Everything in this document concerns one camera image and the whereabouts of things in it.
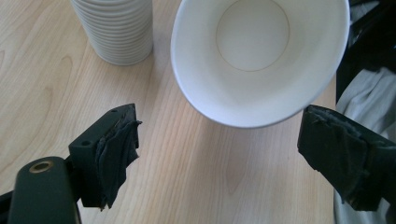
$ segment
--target paper cup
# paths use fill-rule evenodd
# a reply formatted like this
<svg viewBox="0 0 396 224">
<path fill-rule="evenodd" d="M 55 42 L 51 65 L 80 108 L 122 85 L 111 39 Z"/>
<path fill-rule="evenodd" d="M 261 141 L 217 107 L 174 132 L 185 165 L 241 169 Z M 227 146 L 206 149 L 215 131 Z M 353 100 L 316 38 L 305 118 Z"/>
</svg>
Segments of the paper cup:
<svg viewBox="0 0 396 224">
<path fill-rule="evenodd" d="M 322 93 L 348 29 L 347 0 L 182 0 L 172 66 L 203 115 L 238 128 L 266 127 Z"/>
<path fill-rule="evenodd" d="M 132 65 L 149 56 L 151 0 L 70 0 L 91 46 L 105 61 Z"/>
</svg>

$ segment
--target black plastic part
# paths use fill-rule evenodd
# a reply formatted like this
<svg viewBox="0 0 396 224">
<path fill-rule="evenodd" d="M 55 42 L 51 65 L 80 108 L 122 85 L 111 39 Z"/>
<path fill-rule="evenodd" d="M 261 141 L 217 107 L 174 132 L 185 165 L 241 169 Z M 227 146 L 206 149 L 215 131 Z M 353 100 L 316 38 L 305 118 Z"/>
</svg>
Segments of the black plastic part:
<svg viewBox="0 0 396 224">
<path fill-rule="evenodd" d="M 355 210 L 375 211 L 381 198 L 396 204 L 396 145 L 328 108 L 303 114 L 299 152 Z"/>
<path fill-rule="evenodd" d="M 127 166 L 137 159 L 139 147 L 134 105 L 123 105 L 105 113 L 69 146 L 85 207 L 104 208 L 114 203 L 126 179 Z"/>
<path fill-rule="evenodd" d="M 25 165 L 18 172 L 7 223 L 81 223 L 68 178 L 62 158 Z"/>
<path fill-rule="evenodd" d="M 396 73 L 395 23 L 396 1 L 382 0 L 377 7 L 350 27 L 349 37 L 358 36 L 359 39 L 346 48 L 337 69 L 337 102 L 349 83 L 362 69 L 377 72 L 382 67 L 386 67 Z"/>
<path fill-rule="evenodd" d="M 387 224 L 396 224 L 396 206 L 391 206 L 386 214 Z"/>
<path fill-rule="evenodd" d="M 64 163 L 66 165 L 67 172 L 69 173 L 70 187 L 73 192 L 74 201 L 78 202 L 78 200 L 81 198 L 81 185 L 84 182 L 82 172 L 81 170 L 77 170 L 74 168 L 70 156 L 67 157 L 66 160 L 64 160 Z"/>
<path fill-rule="evenodd" d="M 8 211 L 11 206 L 12 191 L 0 196 L 0 224 L 6 224 L 8 220 Z"/>
</svg>

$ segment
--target cloth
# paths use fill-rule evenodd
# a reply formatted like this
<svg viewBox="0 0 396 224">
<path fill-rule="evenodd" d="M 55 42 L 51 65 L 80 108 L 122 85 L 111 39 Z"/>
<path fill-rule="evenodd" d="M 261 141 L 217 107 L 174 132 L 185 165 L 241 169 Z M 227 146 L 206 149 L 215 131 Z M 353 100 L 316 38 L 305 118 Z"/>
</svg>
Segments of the cloth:
<svg viewBox="0 0 396 224">
<path fill-rule="evenodd" d="M 357 6 L 350 8 L 350 22 L 351 24 L 355 21 L 360 20 L 363 16 L 369 13 L 373 8 L 378 6 L 379 1 L 368 2 L 364 4 L 359 4 Z"/>
<path fill-rule="evenodd" d="M 336 110 L 372 131 L 396 142 L 396 75 L 387 68 L 362 70 L 348 85 Z M 334 222 L 381 224 L 389 204 L 382 200 L 376 212 L 357 212 L 334 191 Z"/>
</svg>

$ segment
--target wooden table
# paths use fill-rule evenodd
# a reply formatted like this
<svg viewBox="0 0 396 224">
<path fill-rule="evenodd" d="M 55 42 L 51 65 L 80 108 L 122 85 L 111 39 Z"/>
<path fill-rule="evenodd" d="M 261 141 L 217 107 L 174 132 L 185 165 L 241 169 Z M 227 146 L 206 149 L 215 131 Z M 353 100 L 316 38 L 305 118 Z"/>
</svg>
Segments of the wooden table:
<svg viewBox="0 0 396 224">
<path fill-rule="evenodd" d="M 332 187 L 297 151 L 301 114 L 240 130 L 183 97 L 169 56 L 179 3 L 153 0 L 154 51 L 122 67 L 95 54 L 69 1 L 0 1 L 0 194 L 24 164 L 67 157 L 107 110 L 135 103 L 140 159 L 111 209 L 80 205 L 84 223 L 332 223 Z M 334 89 L 316 104 L 333 107 Z"/>
</svg>

